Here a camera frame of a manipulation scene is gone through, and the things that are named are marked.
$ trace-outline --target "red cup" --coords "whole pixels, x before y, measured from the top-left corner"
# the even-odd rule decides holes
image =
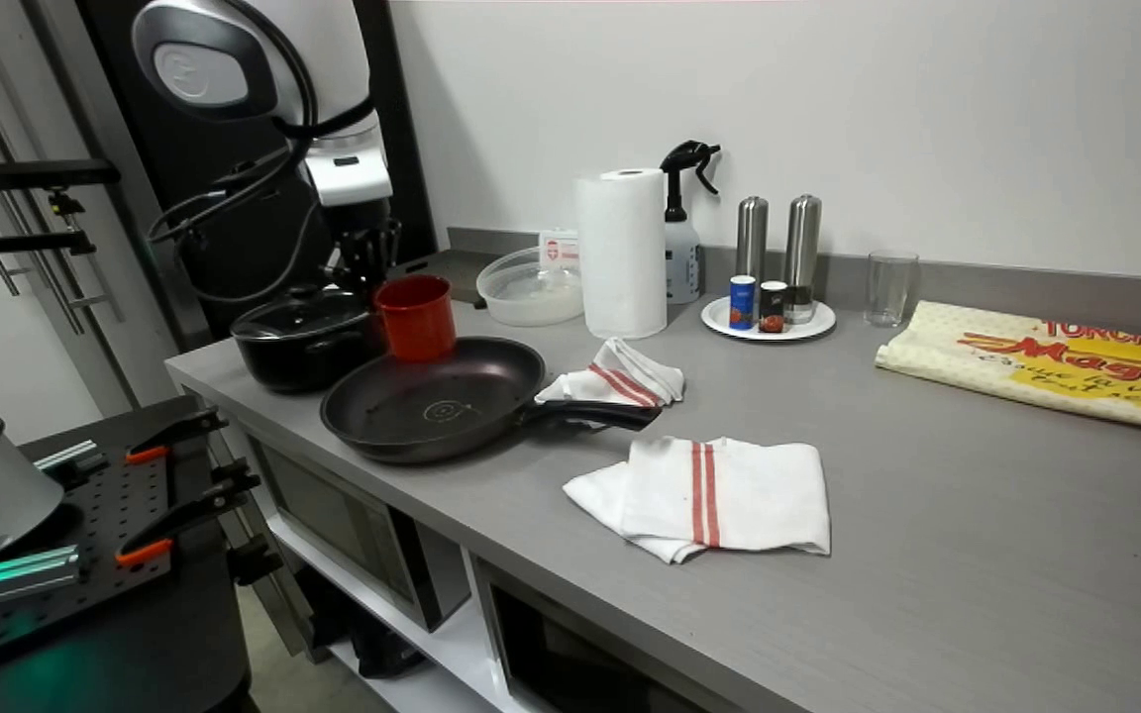
[[[452,286],[442,275],[413,274],[382,281],[376,312],[392,361],[442,361],[454,344]]]

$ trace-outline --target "striped towel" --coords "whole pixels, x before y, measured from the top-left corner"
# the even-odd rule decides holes
[[[806,443],[641,434],[624,463],[561,491],[661,562],[697,549],[831,549],[822,472]]]
[[[534,405],[596,398],[596,405],[664,406],[681,394],[684,394],[681,366],[656,362],[647,353],[631,347],[624,339],[610,335],[584,366],[561,373],[534,394]]]

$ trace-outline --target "pepper grinder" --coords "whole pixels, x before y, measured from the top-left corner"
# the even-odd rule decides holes
[[[743,197],[735,201],[735,274],[765,281],[765,240],[767,240],[767,201]]]
[[[817,234],[818,234],[818,201],[813,195],[798,195],[793,201],[788,245],[783,245],[783,281],[793,289],[788,322],[813,322],[817,312],[813,303]]]

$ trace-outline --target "small bowl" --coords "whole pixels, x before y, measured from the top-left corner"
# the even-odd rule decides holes
[[[487,312],[505,326],[553,326],[582,312],[575,270],[540,265],[540,249],[513,249],[475,275]]]

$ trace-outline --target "frying pan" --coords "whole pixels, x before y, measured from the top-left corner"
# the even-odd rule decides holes
[[[513,434],[532,421],[647,427],[656,406],[551,398],[541,357],[520,339],[454,339],[433,362],[367,361],[332,384],[322,421],[381,463],[441,463]]]

